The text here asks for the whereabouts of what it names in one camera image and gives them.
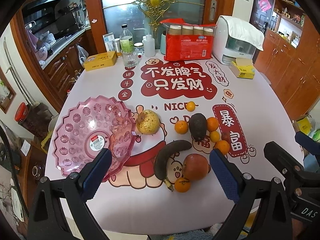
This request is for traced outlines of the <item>orange tangerine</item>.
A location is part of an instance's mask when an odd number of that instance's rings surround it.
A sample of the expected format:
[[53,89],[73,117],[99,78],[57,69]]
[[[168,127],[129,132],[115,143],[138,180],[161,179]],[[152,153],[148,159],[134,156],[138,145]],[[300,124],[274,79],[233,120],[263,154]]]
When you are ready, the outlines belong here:
[[218,149],[223,155],[226,155],[230,150],[230,144],[228,141],[220,140],[215,143],[214,149]]
[[188,132],[189,126],[188,123],[184,120],[176,122],[174,129],[178,134],[185,134]]
[[174,183],[174,188],[179,193],[185,193],[190,190],[191,181],[187,178],[178,178]]
[[216,131],[219,127],[219,121],[215,117],[210,117],[207,119],[207,130],[212,132]]

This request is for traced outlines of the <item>small yellow tangerine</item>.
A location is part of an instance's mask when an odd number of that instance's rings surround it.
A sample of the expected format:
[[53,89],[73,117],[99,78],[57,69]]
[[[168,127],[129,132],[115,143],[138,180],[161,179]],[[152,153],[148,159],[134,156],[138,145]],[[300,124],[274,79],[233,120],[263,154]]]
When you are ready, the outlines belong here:
[[185,105],[185,109],[189,112],[193,112],[196,108],[196,105],[193,101],[189,101],[186,105]]
[[210,132],[210,140],[213,143],[216,143],[220,140],[220,133],[218,131],[212,131]]

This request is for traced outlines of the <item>red apple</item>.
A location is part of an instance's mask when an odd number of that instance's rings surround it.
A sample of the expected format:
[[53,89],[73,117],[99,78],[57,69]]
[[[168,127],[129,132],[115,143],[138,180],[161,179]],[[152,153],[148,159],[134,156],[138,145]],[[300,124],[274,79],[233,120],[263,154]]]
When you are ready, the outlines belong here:
[[182,166],[184,178],[190,181],[202,180],[210,172],[211,166],[206,157],[200,154],[189,154],[186,156]]

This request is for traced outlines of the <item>dark green avocado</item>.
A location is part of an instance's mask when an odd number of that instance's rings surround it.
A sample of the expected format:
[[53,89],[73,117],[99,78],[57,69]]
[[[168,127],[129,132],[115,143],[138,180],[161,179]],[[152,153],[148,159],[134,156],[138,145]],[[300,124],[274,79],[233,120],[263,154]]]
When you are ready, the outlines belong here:
[[189,119],[189,130],[195,141],[204,139],[207,133],[207,119],[201,113],[193,114]]

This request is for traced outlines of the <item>overripe brown banana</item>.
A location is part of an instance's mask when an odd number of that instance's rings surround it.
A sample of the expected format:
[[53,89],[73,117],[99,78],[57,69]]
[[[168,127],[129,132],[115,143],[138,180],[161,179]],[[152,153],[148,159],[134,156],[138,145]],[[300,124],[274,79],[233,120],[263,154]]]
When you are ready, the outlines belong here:
[[153,164],[154,174],[156,178],[161,180],[171,192],[174,191],[174,187],[167,176],[167,162],[175,153],[189,150],[191,147],[191,143],[186,140],[175,140],[161,148],[155,157]]

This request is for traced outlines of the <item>yellow speckled pear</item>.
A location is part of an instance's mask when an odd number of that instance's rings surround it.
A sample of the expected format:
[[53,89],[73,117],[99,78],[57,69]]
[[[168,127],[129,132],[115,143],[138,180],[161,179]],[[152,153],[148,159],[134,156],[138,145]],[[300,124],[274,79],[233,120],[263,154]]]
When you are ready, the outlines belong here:
[[154,111],[143,110],[137,117],[136,126],[140,133],[152,135],[158,131],[160,120]]

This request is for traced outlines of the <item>yellow tissue pack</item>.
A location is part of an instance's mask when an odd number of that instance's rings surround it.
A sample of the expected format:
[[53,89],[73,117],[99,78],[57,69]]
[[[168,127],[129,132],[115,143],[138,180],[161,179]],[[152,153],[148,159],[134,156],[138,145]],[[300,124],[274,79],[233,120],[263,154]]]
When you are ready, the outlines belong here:
[[252,59],[236,58],[230,63],[229,68],[237,78],[253,79],[255,76]]

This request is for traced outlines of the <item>yellow tin box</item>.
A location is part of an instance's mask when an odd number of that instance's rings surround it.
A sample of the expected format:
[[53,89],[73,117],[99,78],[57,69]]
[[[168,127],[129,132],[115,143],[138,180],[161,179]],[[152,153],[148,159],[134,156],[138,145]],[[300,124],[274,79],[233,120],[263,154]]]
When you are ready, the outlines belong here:
[[96,69],[112,67],[115,65],[116,60],[117,56],[115,51],[92,55],[84,62],[84,69],[89,72]]

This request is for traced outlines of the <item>clear drinking glass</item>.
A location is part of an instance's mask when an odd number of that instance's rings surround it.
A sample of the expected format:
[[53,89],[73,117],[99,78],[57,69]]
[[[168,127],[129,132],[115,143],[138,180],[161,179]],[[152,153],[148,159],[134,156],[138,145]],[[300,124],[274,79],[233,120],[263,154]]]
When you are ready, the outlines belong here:
[[138,56],[134,49],[131,51],[121,51],[124,66],[127,68],[133,68],[138,64]]

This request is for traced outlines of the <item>small metal tin can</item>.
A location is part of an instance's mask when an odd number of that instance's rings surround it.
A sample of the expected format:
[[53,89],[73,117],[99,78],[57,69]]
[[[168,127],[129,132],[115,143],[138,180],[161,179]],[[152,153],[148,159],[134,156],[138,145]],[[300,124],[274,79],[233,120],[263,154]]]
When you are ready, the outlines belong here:
[[120,38],[115,38],[113,40],[113,47],[114,47],[114,51],[116,52],[116,56],[121,57],[122,53],[121,53]]

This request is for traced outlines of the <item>white blue card box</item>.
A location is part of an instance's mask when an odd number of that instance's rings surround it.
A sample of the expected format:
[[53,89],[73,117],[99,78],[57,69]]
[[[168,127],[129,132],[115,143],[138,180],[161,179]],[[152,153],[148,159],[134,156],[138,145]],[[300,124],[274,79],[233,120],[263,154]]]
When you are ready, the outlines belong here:
[[114,45],[113,45],[114,34],[113,34],[112,32],[103,35],[103,41],[104,41],[105,48],[106,48],[106,51],[107,51],[107,52],[109,52],[109,51],[115,51],[115,48],[114,48]]

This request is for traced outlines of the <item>small glass jar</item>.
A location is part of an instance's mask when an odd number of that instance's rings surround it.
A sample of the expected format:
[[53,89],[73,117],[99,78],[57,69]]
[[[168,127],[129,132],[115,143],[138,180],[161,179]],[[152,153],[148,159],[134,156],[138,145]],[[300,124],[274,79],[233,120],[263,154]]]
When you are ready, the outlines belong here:
[[144,44],[143,42],[137,42],[134,44],[135,53],[138,55],[138,57],[142,57],[144,54]]

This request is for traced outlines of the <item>clear green-label bottle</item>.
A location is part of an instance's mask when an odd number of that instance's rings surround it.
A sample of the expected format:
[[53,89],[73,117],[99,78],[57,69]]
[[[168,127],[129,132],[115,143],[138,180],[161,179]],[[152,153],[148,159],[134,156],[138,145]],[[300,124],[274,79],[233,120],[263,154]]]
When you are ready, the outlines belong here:
[[121,28],[122,28],[122,32],[120,35],[121,50],[124,53],[131,53],[134,50],[133,35],[131,31],[129,31],[127,24],[122,24]]

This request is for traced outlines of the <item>white plastic squeeze bottle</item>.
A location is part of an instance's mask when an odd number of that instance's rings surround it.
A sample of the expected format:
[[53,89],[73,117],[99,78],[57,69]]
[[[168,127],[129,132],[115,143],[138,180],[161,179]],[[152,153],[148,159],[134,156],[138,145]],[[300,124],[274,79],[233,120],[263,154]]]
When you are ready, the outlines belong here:
[[153,57],[156,54],[155,51],[155,39],[151,34],[145,36],[143,40],[144,54],[146,57]]

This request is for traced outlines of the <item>gold door ornament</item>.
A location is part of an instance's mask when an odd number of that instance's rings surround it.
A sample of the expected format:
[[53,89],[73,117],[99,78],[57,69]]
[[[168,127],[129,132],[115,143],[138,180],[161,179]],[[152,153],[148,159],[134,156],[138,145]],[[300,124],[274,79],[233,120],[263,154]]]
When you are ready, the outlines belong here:
[[202,7],[204,6],[204,4],[201,3],[179,0],[135,0],[131,2],[132,5],[136,5],[138,9],[144,14],[144,16],[149,19],[149,26],[154,32],[157,31],[160,25],[161,18],[167,12],[170,6],[175,3],[199,5]]

